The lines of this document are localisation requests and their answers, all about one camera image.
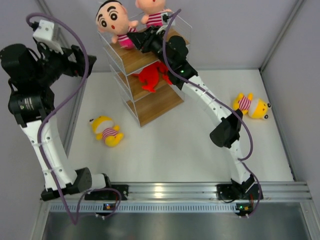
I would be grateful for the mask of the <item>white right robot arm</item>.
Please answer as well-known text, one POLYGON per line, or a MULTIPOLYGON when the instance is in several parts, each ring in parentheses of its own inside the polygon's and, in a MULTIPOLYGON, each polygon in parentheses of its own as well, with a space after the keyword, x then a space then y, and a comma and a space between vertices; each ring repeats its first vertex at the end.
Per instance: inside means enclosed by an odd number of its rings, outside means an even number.
POLYGON ((231 182, 217 186, 219 199, 261 200, 263 193, 259 180, 246 166, 245 160, 249 157, 241 151, 240 130, 249 129, 243 121, 243 113, 220 101, 205 85, 188 62, 189 49, 185 39, 178 35, 167 37, 167 27, 155 26, 127 35, 141 53, 152 53, 164 63, 171 83, 191 97, 212 120, 214 129, 209 134, 210 140, 231 155, 231 182))

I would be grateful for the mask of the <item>pink bald baby doll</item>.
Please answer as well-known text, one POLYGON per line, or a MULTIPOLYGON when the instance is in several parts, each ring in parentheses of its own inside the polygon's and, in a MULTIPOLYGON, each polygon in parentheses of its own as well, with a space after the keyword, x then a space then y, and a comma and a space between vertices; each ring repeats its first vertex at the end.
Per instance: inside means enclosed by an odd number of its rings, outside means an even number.
POLYGON ((136 0, 135 6, 141 9, 144 13, 140 22, 146 25, 147 28, 151 26, 162 27, 163 19, 162 13, 173 12, 171 9, 165 8, 165 0, 136 0))

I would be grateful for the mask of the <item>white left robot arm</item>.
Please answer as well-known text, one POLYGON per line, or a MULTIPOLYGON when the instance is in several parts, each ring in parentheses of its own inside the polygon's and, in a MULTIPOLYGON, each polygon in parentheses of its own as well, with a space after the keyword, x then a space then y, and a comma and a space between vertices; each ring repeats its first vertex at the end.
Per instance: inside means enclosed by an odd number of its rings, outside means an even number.
POLYGON ((92 174, 88 167, 74 169, 60 139, 51 85, 61 75, 83 77, 92 71, 97 58, 84 56, 79 46, 53 50, 37 42, 40 56, 21 43, 11 44, 0 51, 0 63, 9 75, 11 94, 9 112, 28 137, 42 168, 45 187, 43 201, 94 190, 102 200, 113 194, 109 177, 92 174))

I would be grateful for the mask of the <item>red shark plush toy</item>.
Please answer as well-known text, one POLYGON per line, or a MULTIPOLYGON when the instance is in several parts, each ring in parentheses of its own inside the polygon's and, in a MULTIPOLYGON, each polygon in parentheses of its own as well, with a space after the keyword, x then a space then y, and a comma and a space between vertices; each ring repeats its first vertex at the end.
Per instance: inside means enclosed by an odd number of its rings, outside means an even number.
POLYGON ((139 81, 144 84, 141 88, 150 93, 155 93, 155 87, 159 83, 159 71, 157 62, 146 66, 140 73, 133 73, 132 76, 138 77, 139 81))

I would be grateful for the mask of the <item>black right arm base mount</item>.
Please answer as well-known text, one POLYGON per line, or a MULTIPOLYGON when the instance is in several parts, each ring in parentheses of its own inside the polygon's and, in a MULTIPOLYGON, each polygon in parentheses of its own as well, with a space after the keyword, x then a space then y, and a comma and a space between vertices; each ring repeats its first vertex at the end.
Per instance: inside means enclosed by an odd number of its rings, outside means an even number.
POLYGON ((217 197, 219 200, 230 202, 236 200, 263 200, 264 196, 258 184, 253 184, 247 190, 235 184, 218 184, 216 186, 217 197))

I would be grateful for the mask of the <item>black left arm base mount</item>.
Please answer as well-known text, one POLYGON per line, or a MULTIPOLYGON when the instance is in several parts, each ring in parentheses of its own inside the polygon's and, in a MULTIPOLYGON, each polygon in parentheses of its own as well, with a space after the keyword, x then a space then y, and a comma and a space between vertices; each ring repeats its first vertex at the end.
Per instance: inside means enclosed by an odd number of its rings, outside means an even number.
POLYGON ((121 195, 121 201, 128 200, 129 185, 128 184, 113 184, 112 190, 97 190, 91 193, 87 193, 84 197, 86 201, 116 201, 119 200, 119 194, 121 195))

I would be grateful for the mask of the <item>pink black-haired boy doll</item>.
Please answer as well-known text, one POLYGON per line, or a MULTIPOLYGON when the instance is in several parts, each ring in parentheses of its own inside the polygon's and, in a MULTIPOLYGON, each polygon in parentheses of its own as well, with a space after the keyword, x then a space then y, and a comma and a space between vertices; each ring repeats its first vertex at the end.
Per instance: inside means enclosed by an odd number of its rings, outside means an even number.
POLYGON ((107 0, 99 7, 95 24, 100 33, 111 34, 112 44, 127 50, 135 48, 128 33, 136 32, 139 22, 129 20, 126 8, 118 0, 107 0))

